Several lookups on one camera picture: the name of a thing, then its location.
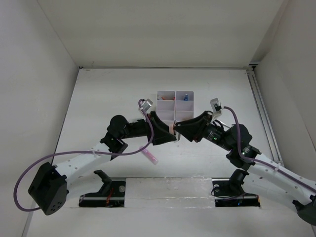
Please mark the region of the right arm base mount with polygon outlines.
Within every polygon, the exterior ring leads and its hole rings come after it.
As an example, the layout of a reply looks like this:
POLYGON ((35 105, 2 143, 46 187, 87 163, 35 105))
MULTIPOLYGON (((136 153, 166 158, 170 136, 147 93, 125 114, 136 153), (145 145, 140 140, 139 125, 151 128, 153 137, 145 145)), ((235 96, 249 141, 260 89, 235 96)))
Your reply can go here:
POLYGON ((230 178, 212 179, 210 194, 214 197, 215 207, 261 207, 259 197, 242 189, 246 171, 237 169, 230 178))

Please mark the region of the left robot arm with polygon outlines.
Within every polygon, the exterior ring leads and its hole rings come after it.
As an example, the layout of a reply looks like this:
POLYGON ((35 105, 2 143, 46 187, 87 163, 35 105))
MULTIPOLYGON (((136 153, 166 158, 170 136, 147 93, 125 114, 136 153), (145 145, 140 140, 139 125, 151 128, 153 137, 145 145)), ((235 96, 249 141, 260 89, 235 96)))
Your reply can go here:
POLYGON ((149 145, 176 141, 168 125, 152 111, 143 119, 128 122, 122 115, 110 120, 105 137, 88 151, 74 151, 74 158, 52 165, 42 164, 29 189, 39 209, 46 215, 57 212, 72 197, 110 192, 110 177, 96 167, 118 156, 135 155, 149 145))

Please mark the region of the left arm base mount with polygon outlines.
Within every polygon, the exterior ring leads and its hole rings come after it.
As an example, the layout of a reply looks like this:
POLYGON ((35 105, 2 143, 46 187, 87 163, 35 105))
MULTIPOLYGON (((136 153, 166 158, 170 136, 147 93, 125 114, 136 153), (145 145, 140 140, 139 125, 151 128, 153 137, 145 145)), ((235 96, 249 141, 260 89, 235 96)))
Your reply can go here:
POLYGON ((94 174, 101 179, 102 186, 100 186, 96 192, 90 192, 80 196, 79 207, 124 207, 126 178, 110 178, 102 170, 96 170, 94 174))

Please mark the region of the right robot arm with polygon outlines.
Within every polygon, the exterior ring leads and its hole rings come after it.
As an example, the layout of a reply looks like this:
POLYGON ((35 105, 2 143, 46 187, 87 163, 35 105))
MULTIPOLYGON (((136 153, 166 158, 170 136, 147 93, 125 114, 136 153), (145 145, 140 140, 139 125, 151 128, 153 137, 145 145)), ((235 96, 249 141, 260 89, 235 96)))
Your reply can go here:
POLYGON ((228 151, 227 159, 237 169, 230 177, 228 188, 234 195, 244 193, 273 200, 297 213, 314 226, 316 224, 316 183, 283 167, 250 145, 252 136, 236 122, 225 130, 213 115, 205 111, 197 118, 178 122, 174 130, 190 142, 206 139, 228 151))

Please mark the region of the pink highlighter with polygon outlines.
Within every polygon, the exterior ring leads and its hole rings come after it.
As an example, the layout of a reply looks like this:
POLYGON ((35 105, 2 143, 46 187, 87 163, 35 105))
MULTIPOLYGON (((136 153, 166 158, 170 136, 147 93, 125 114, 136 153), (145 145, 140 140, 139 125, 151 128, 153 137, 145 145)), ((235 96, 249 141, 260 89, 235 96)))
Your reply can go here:
POLYGON ((141 153, 154 165, 158 164, 158 159, 145 147, 140 147, 141 153))

